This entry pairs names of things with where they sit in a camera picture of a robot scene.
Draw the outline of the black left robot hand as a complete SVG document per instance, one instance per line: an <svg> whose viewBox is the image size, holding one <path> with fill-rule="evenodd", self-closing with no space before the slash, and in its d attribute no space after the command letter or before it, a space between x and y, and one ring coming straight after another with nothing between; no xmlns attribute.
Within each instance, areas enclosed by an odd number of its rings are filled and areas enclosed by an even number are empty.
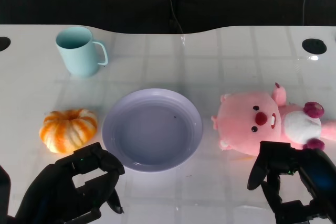
<svg viewBox="0 0 336 224"><path fill-rule="evenodd" d="M116 185L122 163L94 143L46 166L28 187L16 223L91 223L103 204L123 213Z"/></svg>

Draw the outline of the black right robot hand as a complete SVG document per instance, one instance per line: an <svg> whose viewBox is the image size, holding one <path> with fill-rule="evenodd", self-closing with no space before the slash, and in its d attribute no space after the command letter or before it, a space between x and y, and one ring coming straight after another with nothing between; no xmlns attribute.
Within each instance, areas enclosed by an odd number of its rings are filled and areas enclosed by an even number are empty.
<svg viewBox="0 0 336 224"><path fill-rule="evenodd" d="M308 205L283 202L280 175L299 173L312 200ZM309 223L314 218L335 223L335 165L320 149L297 150L289 143L262 141L247 188L261 187L276 223Z"/></svg>

